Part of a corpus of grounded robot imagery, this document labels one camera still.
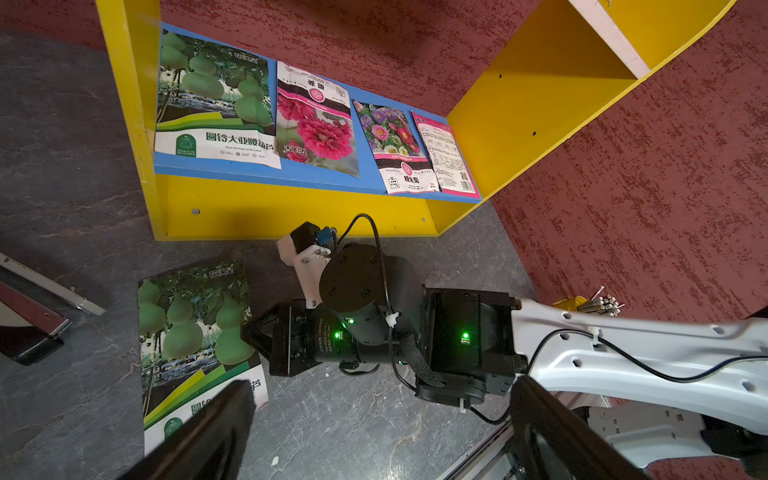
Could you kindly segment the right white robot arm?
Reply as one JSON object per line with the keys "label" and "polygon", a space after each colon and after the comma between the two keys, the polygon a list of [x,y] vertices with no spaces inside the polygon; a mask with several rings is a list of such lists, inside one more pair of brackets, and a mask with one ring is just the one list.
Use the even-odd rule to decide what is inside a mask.
{"label": "right white robot arm", "polygon": [[242,339],[274,376],[322,363],[356,374],[402,363],[414,395],[467,410],[528,377],[551,392],[614,397],[582,411],[628,460],[721,456],[767,475],[767,322],[612,319],[500,292],[428,288],[371,245],[285,257],[301,300],[249,321]]}

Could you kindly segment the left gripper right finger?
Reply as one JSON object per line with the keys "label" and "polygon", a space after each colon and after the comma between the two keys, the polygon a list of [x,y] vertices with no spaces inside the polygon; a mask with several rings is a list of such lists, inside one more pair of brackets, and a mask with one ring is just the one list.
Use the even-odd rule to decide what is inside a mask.
{"label": "left gripper right finger", "polygon": [[644,479],[587,424],[528,376],[510,391],[511,463],[518,479]]}

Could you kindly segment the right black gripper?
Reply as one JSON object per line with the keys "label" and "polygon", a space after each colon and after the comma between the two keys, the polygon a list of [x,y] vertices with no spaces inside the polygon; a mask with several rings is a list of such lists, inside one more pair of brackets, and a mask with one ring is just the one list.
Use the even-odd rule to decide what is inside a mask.
{"label": "right black gripper", "polygon": [[241,339],[269,357],[270,374],[294,377],[322,363],[316,359],[317,327],[323,308],[308,309],[303,300],[278,302],[246,321]]}

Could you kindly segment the large green gourd seed bag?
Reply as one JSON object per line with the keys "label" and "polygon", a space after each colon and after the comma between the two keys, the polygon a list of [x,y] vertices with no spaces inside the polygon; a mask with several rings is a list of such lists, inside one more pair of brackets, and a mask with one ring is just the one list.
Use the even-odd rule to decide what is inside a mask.
{"label": "large green gourd seed bag", "polygon": [[257,408],[267,405],[261,356],[241,337],[252,318],[241,260],[145,278],[137,305],[145,453],[233,381],[249,383]]}

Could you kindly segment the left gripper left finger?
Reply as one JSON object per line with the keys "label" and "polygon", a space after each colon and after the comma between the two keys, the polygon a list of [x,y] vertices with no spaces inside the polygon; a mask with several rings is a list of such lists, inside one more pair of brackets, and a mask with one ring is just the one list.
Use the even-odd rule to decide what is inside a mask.
{"label": "left gripper left finger", "polygon": [[234,381],[121,478],[235,479],[255,411],[250,383]]}

